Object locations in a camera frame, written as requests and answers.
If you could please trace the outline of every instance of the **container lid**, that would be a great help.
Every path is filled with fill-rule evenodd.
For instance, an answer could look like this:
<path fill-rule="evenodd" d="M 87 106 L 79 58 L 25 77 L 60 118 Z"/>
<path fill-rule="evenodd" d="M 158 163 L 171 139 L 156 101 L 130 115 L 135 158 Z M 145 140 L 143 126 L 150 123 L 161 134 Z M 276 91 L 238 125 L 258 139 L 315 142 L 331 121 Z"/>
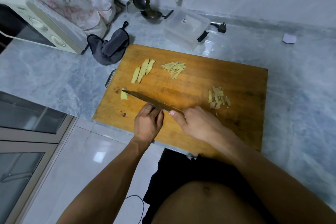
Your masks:
<path fill-rule="evenodd" d="M 210 25 L 210 20 L 193 11 L 176 8 L 163 20 L 166 30 L 188 41 L 195 41 Z"/>

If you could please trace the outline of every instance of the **microwave door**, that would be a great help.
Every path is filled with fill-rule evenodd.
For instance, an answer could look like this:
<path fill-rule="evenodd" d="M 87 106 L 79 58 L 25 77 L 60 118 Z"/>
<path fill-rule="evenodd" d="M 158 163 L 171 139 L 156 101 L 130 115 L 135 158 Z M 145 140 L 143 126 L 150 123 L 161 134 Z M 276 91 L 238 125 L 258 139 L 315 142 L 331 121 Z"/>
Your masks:
<path fill-rule="evenodd" d="M 9 6 L 0 4 L 0 33 L 6 37 L 56 47 Z"/>

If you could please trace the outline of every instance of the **white tile floor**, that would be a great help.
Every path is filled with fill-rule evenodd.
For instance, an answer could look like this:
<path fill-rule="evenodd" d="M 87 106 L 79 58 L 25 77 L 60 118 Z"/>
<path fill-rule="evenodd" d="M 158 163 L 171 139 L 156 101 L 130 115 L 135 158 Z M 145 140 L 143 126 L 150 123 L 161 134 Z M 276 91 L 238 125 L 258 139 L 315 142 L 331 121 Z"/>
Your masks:
<path fill-rule="evenodd" d="M 55 224 L 77 194 L 126 146 L 131 135 L 78 119 L 60 154 L 38 191 L 23 224 Z M 129 195 L 144 197 L 157 170 L 163 147 L 152 144 L 142 157 Z M 138 223 L 142 213 L 138 197 L 124 201 L 115 224 Z M 148 209 L 145 203 L 144 215 Z"/>

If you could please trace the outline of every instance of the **person's left hand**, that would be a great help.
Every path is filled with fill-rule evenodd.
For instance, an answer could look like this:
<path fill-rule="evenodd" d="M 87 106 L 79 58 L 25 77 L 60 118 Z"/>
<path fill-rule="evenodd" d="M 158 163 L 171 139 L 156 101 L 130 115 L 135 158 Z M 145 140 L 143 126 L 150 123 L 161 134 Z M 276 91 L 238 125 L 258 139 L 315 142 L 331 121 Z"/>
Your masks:
<path fill-rule="evenodd" d="M 163 125 L 163 110 L 146 103 L 134 119 L 134 137 L 151 143 Z"/>

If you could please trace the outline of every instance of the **hand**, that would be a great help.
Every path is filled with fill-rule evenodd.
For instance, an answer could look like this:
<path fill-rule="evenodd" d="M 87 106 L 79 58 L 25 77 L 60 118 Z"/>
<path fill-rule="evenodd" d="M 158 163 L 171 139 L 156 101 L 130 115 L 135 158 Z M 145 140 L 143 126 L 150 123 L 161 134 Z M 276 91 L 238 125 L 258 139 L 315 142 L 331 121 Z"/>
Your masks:
<path fill-rule="evenodd" d="M 134 137 L 151 143 L 163 124 L 163 110 L 147 103 L 134 119 Z"/>
<path fill-rule="evenodd" d="M 188 135 L 211 145 L 218 140 L 236 140 L 238 138 L 230 129 L 224 127 L 210 112 L 196 106 L 183 110 L 183 114 L 170 111 L 169 114 Z"/>

